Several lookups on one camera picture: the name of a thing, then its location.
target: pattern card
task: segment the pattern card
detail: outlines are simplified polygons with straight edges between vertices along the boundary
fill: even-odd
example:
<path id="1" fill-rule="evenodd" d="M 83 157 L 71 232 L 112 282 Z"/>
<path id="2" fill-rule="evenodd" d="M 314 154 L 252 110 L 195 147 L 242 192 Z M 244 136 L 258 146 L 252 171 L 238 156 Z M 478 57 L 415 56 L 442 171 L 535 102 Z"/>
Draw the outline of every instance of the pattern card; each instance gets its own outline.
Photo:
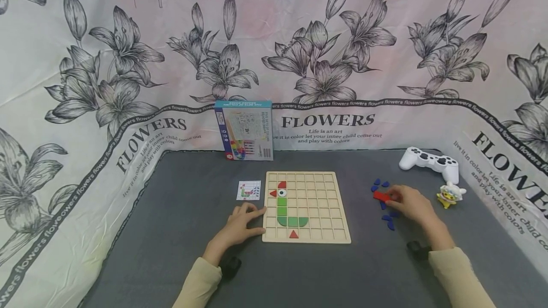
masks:
<path id="1" fill-rule="evenodd" d="M 238 201 L 256 201 L 261 197 L 260 181 L 240 181 L 238 183 Z"/>

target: game box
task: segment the game box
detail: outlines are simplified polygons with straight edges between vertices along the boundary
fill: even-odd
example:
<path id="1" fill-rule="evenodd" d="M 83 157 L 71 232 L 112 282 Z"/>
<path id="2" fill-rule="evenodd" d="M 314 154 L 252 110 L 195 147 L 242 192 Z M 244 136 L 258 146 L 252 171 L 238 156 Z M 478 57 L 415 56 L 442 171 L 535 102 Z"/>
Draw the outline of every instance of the game box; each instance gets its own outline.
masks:
<path id="1" fill-rule="evenodd" d="M 215 114 L 228 160 L 274 159 L 272 102 L 217 101 Z"/>

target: finger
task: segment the finger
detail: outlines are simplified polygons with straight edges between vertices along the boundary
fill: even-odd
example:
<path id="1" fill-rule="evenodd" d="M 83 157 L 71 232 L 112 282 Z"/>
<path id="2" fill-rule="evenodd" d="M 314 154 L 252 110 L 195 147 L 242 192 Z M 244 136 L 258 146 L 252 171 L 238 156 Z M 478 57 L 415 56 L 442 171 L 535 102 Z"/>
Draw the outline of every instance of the finger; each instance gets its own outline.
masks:
<path id="1" fill-rule="evenodd" d="M 254 204 L 252 204 L 251 202 L 245 202 L 244 204 L 242 204 L 240 213 L 246 214 L 249 211 L 256 211 L 256 210 L 257 210 L 257 207 Z"/>
<path id="2" fill-rule="evenodd" d="M 260 217 L 261 215 L 265 214 L 266 213 L 266 206 L 261 208 L 260 210 L 258 211 L 253 211 L 253 212 L 249 212 L 246 216 L 247 216 L 247 221 L 251 221 L 255 218 L 258 218 Z"/>
<path id="3" fill-rule="evenodd" d="M 247 230 L 247 237 L 254 237 L 254 236 L 260 236 L 266 232 L 266 229 L 262 227 L 257 227 L 254 229 L 248 229 Z"/>

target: right hand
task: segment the right hand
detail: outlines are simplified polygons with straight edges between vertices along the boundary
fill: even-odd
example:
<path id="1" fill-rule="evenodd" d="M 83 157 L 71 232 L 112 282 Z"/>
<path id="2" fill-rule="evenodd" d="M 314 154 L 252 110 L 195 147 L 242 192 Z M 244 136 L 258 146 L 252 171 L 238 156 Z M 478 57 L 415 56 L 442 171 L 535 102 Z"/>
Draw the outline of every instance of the right hand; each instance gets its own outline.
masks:
<path id="1" fill-rule="evenodd" d="M 401 211 L 405 217 L 419 225 L 425 225 L 438 219 L 430 200 L 426 199 L 417 189 L 406 185 L 393 185 L 386 193 L 392 197 L 391 201 L 386 201 L 386 206 Z"/>

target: small toy figure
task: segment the small toy figure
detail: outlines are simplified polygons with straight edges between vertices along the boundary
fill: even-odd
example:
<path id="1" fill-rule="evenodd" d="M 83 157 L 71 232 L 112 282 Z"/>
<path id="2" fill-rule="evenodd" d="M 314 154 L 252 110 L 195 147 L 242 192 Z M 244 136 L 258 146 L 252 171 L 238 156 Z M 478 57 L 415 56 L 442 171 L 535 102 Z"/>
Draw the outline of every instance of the small toy figure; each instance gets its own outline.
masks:
<path id="1" fill-rule="evenodd" d="M 438 201 L 443 204 L 443 208 L 447 209 L 452 204 L 457 204 L 457 201 L 462 201 L 462 194 L 466 193 L 466 189 L 459 188 L 451 182 L 440 187 L 441 193 L 437 193 Z"/>

